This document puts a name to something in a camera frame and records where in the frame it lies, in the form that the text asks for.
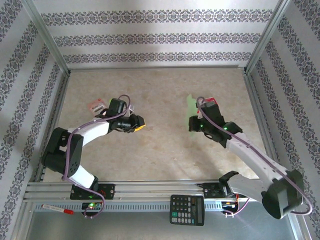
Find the red marker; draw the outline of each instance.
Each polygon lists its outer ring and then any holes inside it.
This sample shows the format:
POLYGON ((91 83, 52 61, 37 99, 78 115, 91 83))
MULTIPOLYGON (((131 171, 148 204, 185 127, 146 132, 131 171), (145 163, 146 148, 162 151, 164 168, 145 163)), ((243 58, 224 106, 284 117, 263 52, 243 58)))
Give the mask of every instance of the red marker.
POLYGON ((65 214, 71 214, 71 215, 74 214, 74 211, 72 211, 72 210, 57 207, 57 206, 52 206, 52 205, 48 205, 48 204, 42 204, 42 208, 57 211, 60 213, 65 213, 65 214))

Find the marble-patterned floor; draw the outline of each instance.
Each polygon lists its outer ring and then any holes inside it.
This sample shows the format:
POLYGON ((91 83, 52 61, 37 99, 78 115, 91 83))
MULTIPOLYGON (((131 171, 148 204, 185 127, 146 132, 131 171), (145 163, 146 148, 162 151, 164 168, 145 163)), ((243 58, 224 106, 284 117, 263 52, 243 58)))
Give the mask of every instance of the marble-patterned floor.
MULTIPOLYGON (((82 151, 81 165, 100 181, 218 179, 234 170, 257 176, 237 156, 202 133, 188 132, 187 96, 215 97, 221 114, 236 122, 263 149, 263 142, 239 68, 162 68, 74 72, 59 127, 92 119, 87 103, 128 94, 147 126, 135 133, 112 132, 82 151)), ((45 182, 61 175, 46 170, 45 182)))

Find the gray surface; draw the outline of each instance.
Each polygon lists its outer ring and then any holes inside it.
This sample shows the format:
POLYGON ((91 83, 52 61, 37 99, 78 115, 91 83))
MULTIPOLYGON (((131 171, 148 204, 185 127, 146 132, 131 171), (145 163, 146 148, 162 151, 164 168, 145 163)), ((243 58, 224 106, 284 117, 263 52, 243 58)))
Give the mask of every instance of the gray surface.
POLYGON ((276 220, 262 205, 250 202, 235 218, 206 212, 203 227, 169 223, 168 212, 102 213, 84 219, 81 213, 35 212, 28 240, 292 240, 288 218, 276 220))

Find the calculator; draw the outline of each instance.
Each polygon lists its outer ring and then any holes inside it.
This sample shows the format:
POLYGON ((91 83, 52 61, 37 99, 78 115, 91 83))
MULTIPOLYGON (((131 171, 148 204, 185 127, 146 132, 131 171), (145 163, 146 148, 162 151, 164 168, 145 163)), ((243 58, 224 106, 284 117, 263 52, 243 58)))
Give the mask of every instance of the calculator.
POLYGON ((170 223, 187 226, 205 224, 203 196, 172 195, 170 199, 170 223))

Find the patterned wallpaper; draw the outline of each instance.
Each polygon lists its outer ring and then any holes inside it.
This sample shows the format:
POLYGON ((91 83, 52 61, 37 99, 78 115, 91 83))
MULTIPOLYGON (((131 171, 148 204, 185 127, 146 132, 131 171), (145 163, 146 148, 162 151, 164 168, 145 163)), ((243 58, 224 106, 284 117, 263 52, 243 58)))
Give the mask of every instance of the patterned wallpaper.
POLYGON ((244 67, 277 2, 34 1, 71 69, 244 67))
POLYGON ((0 240, 6 240, 66 78, 19 0, 0 0, 0 16, 0 240))
POLYGON ((251 73, 279 162, 303 175, 320 239, 320 1, 294 0, 251 73))

